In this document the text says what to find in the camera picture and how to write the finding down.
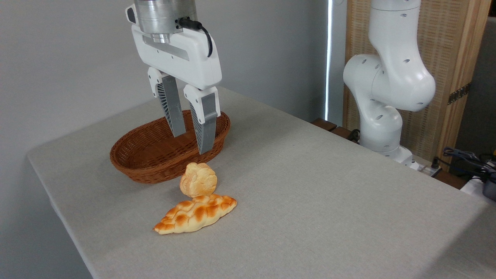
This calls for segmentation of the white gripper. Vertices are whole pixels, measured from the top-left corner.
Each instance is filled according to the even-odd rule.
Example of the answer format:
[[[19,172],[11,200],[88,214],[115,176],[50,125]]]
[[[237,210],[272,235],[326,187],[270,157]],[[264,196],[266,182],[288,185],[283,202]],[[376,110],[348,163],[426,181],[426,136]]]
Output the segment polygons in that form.
[[[149,65],[148,78],[160,100],[174,137],[186,132],[176,79],[187,83],[200,154],[214,145],[216,120],[221,116],[218,89],[222,71],[215,42],[198,28],[195,5],[131,5],[126,18],[132,24],[136,49]]]

